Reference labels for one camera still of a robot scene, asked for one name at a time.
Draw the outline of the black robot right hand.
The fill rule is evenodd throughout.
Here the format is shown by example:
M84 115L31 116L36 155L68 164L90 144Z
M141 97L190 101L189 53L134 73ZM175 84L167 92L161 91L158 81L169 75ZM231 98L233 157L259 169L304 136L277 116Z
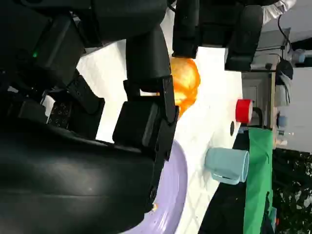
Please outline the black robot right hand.
M152 209L179 108L160 24L165 0L0 3L0 231L118 234ZM77 64L126 40L113 133L96 140L105 100Z

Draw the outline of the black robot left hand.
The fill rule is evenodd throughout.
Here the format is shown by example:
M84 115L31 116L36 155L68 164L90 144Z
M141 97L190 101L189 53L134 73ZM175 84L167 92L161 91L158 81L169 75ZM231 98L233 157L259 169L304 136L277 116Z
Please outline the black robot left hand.
M225 70L249 72L263 14L247 0L178 0L172 56L194 59L199 47L226 48Z

